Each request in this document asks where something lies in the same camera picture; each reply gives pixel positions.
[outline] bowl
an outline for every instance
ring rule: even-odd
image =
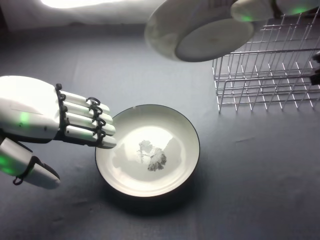
[[[117,146],[95,149],[106,182],[134,197],[164,195],[183,184],[199,161],[200,142],[191,122],[162,105],[140,105],[113,118]]]
[[[234,0],[167,0],[147,21],[144,37],[160,55],[203,62],[240,48],[255,33],[252,22],[231,16]]]

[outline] dish rack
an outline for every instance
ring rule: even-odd
[[[320,65],[320,14],[315,11],[282,16],[262,24],[241,48],[213,60],[212,70],[219,113],[224,106],[238,111],[264,105],[266,110],[288,104],[316,106],[320,86],[309,77]]]

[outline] light fixture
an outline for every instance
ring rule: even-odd
[[[122,0],[41,0],[43,4],[56,9],[72,9],[120,1]]]

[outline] gray tabletop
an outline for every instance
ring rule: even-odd
[[[183,186],[145,200],[108,186],[94,148],[28,143],[58,172],[61,186],[14,186],[1,173],[0,239],[320,239],[320,115],[309,105],[284,112],[256,106],[254,113],[225,107],[218,114],[211,62],[158,56],[139,25],[4,35],[0,75],[61,83],[65,91],[98,98],[113,116],[141,104],[174,108],[192,122],[201,145]]]

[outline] robotic hand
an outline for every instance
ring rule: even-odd
[[[25,76],[2,76],[0,86],[0,171],[14,176],[15,185],[26,181],[54,189],[60,184],[59,175],[19,141],[116,146],[110,110],[98,99]]]
[[[320,6],[320,0],[238,0],[231,6],[231,15],[241,22],[253,22],[295,15]]]

